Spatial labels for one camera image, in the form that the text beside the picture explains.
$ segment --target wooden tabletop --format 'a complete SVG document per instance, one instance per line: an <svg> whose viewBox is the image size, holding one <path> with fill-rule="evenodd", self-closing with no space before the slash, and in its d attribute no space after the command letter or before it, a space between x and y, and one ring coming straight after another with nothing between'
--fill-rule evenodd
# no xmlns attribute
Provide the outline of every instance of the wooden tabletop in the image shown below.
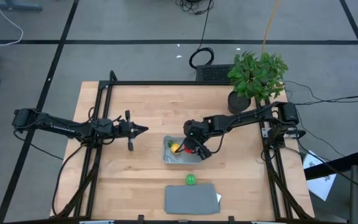
<svg viewBox="0 0 358 224"><path fill-rule="evenodd" d="M88 119L97 87L98 82L82 84L74 121ZM183 136L186 120L202 121L204 116L230 115L227 96L231 90L231 86L113 86L108 118L124 116L125 110L130 110L133 122L148 126L149 130L135 139L133 152L127 149L127 139L116 139L111 145L103 146L92 218L135 220L138 215L145 215L146 220L226 221L232 215L238 221L274 220L266 166L260 158L263 147L259 124L233 129L225 135L220 152L201 164L168 165L162 160L163 137ZM276 100L286 101L285 93ZM252 102L247 110L255 108ZM211 138L206 146L214 151L219 140ZM286 144L298 150L295 140L287 139ZM78 146L76 140L69 140L65 158ZM62 172L55 201L57 211L78 188L85 151L82 149L71 158ZM282 161L289 191L305 211L314 216L299 155L282 149ZM165 186L184 185L187 174L194 174L198 183L214 184L217 193L222 195L220 213L165 213ZM87 199L88 193L85 193L81 214L85 214Z"/></svg>

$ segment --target green ball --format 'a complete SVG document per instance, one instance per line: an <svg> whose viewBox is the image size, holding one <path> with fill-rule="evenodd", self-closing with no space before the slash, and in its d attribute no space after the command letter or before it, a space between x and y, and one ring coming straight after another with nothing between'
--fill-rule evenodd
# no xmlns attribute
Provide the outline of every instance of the green ball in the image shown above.
<svg viewBox="0 0 358 224"><path fill-rule="evenodd" d="M195 185L196 184L196 176L193 174L189 174L186 176L186 184L187 185Z"/></svg>

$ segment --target green leaves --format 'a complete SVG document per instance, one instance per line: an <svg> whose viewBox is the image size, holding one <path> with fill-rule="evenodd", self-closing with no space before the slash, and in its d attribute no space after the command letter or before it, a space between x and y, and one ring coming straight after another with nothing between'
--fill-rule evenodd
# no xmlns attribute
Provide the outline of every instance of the green leaves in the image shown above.
<svg viewBox="0 0 358 224"><path fill-rule="evenodd" d="M273 93L275 98L280 95L284 88L279 80L287 70L281 56L264 52L258 58L255 53L244 52L234 57L234 67L227 76L238 96L260 101L269 99Z"/></svg>

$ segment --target gray towel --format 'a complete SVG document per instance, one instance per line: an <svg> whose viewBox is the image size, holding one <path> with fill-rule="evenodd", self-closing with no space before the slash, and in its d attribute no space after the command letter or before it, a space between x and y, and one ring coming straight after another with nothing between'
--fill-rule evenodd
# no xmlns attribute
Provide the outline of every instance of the gray towel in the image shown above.
<svg viewBox="0 0 358 224"><path fill-rule="evenodd" d="M165 187L165 211L168 214L209 215L221 208L213 184Z"/></svg>

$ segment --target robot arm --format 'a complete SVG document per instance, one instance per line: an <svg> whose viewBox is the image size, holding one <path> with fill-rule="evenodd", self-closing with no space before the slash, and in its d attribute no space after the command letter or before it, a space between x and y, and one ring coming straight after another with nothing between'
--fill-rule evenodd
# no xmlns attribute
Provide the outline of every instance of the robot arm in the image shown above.
<svg viewBox="0 0 358 224"><path fill-rule="evenodd" d="M276 107L278 117L273 116L272 108ZM275 102L271 105L262 106L259 109L246 111L238 115L214 115L208 116L202 122L188 120L183 126L183 132L186 136L184 145L196 153L202 160L212 156L212 153L204 143L211 137L223 136L233 128L247 124L271 122L274 128L267 133L268 144L279 147L283 144L283 136L288 128L295 127L299 120L296 108L293 103Z"/></svg>
<svg viewBox="0 0 358 224"><path fill-rule="evenodd" d="M96 119L84 123L50 116L47 113L40 113L36 109L15 110L14 114L15 118L12 125L15 131L41 129L75 138L80 143L91 147L102 144L99 140L128 138L128 149L133 151L132 139L149 129L131 122L129 111L125 111L126 119L120 119L120 116L113 121Z"/></svg>

